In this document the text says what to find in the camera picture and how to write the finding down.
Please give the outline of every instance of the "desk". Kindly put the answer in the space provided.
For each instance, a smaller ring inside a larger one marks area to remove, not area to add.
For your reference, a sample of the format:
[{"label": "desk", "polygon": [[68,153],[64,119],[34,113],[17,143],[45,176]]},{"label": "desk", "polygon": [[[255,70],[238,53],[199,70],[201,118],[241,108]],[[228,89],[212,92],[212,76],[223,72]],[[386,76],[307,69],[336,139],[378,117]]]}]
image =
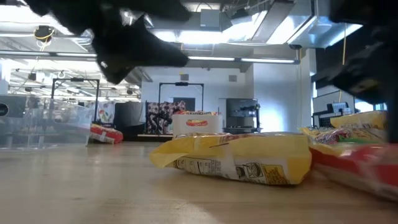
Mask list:
[{"label": "desk", "polygon": [[397,223],[398,206],[312,174],[269,187],[156,169],[152,142],[0,152],[4,224]]}]

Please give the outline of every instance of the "metal frame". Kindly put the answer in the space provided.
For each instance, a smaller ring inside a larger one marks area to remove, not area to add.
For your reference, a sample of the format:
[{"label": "metal frame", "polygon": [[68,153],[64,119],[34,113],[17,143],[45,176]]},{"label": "metal frame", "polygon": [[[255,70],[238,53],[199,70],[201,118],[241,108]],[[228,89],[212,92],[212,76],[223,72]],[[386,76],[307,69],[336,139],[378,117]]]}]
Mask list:
[{"label": "metal frame", "polygon": [[53,78],[52,79],[52,89],[51,89],[51,99],[54,99],[55,83],[57,81],[71,81],[71,82],[93,81],[93,82],[97,82],[97,89],[96,89],[96,95],[95,95],[95,112],[94,112],[94,122],[96,122],[97,121],[97,109],[98,109],[98,97],[100,95],[100,80],[99,79],[89,79],[89,78]]},{"label": "metal frame", "polygon": [[160,106],[160,91],[161,91],[162,85],[175,85],[175,86],[200,85],[201,86],[201,110],[203,111],[203,97],[204,97],[204,94],[205,94],[205,84],[203,84],[203,83],[184,83],[184,85],[178,85],[178,84],[181,84],[181,82],[159,83],[159,100],[157,101],[158,106]]},{"label": "metal frame", "polygon": [[160,111],[160,96],[161,96],[161,88],[162,85],[175,85],[175,86],[189,86],[189,85],[200,85],[201,86],[201,110],[203,111],[203,99],[205,95],[205,84],[203,83],[184,83],[184,82],[175,82],[175,83],[159,83],[159,99],[157,101],[157,124],[159,124],[159,111]]}]

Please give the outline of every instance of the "window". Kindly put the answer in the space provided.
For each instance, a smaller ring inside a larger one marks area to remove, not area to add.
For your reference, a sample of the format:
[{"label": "window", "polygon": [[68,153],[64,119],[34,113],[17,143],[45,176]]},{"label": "window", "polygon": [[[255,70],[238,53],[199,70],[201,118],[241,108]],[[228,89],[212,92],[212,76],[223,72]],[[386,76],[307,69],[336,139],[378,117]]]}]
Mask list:
[{"label": "window", "polygon": [[369,104],[369,103],[367,103],[363,100],[359,100],[359,99],[355,99],[355,109],[359,110],[359,111],[357,111],[359,113],[374,111],[372,104]]},{"label": "window", "polygon": [[387,110],[387,105],[385,103],[378,104],[376,110]]}]

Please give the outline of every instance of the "white pillar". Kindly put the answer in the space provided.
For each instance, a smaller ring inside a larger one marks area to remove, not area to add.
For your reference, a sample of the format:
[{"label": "white pillar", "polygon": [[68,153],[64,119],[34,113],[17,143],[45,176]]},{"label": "white pillar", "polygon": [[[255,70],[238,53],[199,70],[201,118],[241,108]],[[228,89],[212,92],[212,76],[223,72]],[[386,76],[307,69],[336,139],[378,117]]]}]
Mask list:
[{"label": "white pillar", "polygon": [[11,69],[5,60],[0,60],[0,95],[8,93],[8,85],[11,78]]},{"label": "white pillar", "polygon": [[312,98],[312,84],[311,75],[317,72],[317,57],[315,49],[307,49],[305,57],[301,59],[301,73],[298,83],[298,94],[300,95],[300,102],[298,115],[298,127],[311,126],[311,98]]}]

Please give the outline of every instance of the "white wall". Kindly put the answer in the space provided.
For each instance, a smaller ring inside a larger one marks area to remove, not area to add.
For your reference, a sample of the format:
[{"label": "white wall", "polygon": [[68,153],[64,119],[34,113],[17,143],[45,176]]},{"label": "white wall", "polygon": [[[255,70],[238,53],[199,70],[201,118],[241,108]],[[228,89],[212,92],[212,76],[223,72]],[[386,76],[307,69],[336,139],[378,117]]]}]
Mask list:
[{"label": "white wall", "polygon": [[[237,68],[212,68],[210,71],[204,68],[164,68],[148,67],[145,71],[153,79],[153,82],[142,82],[141,101],[158,102],[160,82],[175,83],[180,81],[180,73],[189,74],[189,83],[205,84],[204,111],[218,110],[219,98],[247,98],[245,74]],[[229,82],[229,75],[237,75],[237,82]],[[196,110],[201,110],[200,86],[174,86],[163,85],[160,102],[170,101],[173,97],[195,98]]]},{"label": "white wall", "polygon": [[254,65],[251,65],[245,74],[246,84],[246,96],[248,98],[254,98]]},{"label": "white wall", "polygon": [[254,64],[254,98],[261,105],[262,131],[298,132],[311,125],[310,62],[307,54],[301,69],[299,65]]}]

